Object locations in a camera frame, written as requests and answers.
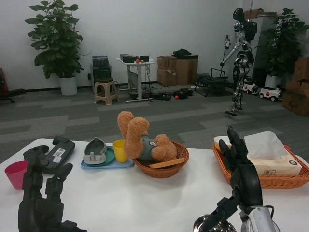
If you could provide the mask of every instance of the potted plant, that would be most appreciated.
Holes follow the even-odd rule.
[[[25,20],[26,23],[35,25],[34,30],[28,33],[33,40],[31,46],[42,51],[36,56],[34,65],[43,65],[46,79],[53,73],[59,77],[63,95],[76,94],[74,74],[83,70],[78,53],[83,38],[75,29],[79,19],[72,16],[78,5],[67,7],[62,0],[52,0],[41,1],[41,5],[30,8],[43,11],[43,15],[38,14],[36,18]]]
[[[293,9],[284,8],[282,15],[274,21],[276,28],[264,32],[265,62],[267,78],[265,86],[276,88],[286,74],[294,72],[295,62],[301,55],[298,34],[309,29],[309,25],[299,20]]]

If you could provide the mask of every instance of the tissue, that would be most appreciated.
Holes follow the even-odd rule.
[[[245,136],[244,140],[249,157],[275,160],[288,154],[282,142],[271,131]]]

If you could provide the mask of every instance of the brown teddy bear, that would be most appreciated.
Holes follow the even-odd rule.
[[[149,122],[143,117],[134,117],[129,111],[118,115],[118,126],[126,140],[125,152],[131,159],[165,162],[177,158],[176,146],[165,134],[156,139],[148,137]]]

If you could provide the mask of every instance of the green shirt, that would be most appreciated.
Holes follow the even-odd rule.
[[[154,161],[154,158],[152,157],[152,149],[157,147],[157,144],[153,139],[150,139],[147,135],[143,135],[141,139],[144,144],[144,149],[139,159],[144,161]]]

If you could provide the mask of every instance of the stool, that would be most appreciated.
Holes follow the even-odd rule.
[[[102,86],[101,93],[98,93],[99,86]],[[106,105],[111,105],[113,99],[118,100],[118,92],[114,80],[112,78],[96,80],[94,104],[97,104],[98,101],[105,101]]]

